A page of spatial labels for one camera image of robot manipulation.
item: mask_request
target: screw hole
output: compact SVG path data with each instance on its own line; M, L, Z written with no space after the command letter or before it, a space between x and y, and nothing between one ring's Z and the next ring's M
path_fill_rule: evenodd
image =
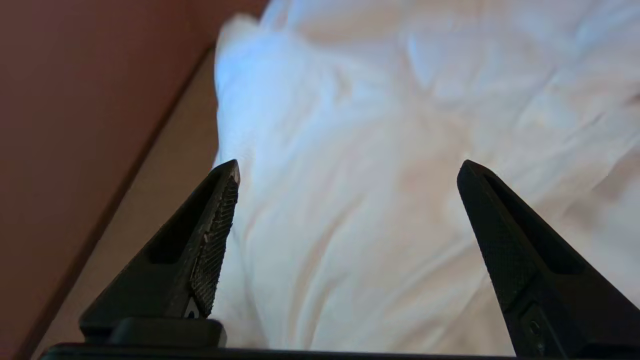
M529 323L529 330L531 331L531 334L534 334L535 336L542 335L542 330L540 329L540 325L538 325L538 323L535 322L534 320L531 320L531 322Z

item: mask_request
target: beige floor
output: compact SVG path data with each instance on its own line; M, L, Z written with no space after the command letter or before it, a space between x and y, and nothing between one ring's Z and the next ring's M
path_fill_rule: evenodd
M83 341L78 318L204 179L218 149L211 52L156 140L58 315L33 354Z

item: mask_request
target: white bedsheet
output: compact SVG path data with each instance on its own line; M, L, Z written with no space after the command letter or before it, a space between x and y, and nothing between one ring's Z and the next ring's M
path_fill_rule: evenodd
M640 2L275 1L218 41L230 347L513 353L456 189L494 170L640 304Z

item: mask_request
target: white duvet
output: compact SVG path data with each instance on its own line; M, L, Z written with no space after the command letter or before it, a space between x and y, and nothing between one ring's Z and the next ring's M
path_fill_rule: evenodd
M465 159L640 305L640 2L275 1L216 56L227 346L512 354Z

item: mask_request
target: red wall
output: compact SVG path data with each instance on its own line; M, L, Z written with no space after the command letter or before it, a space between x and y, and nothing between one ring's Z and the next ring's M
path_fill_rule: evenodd
M188 6L0 4L0 358L37 343L53 295L209 45Z
M220 26L235 13L259 19L268 3L268 0L189 0L189 7L198 28L216 39Z

